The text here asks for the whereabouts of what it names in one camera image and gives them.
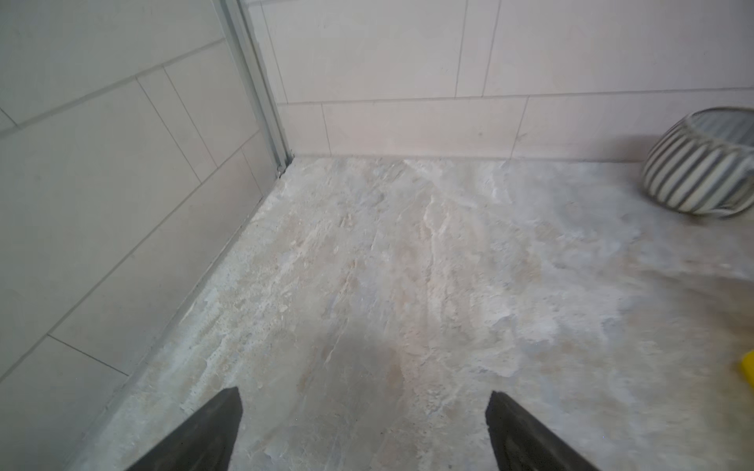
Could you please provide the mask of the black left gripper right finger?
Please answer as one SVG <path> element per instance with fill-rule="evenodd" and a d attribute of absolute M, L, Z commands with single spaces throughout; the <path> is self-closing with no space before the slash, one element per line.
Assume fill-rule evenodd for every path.
<path fill-rule="evenodd" d="M 492 392 L 485 420 L 499 470 L 598 470 L 505 392 Z"/>

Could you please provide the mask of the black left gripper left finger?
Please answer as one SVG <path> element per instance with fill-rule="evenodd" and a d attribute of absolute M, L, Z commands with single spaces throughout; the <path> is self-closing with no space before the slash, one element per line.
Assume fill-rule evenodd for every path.
<path fill-rule="evenodd" d="M 221 390 L 128 470 L 228 470 L 242 417 L 239 388 Z"/>

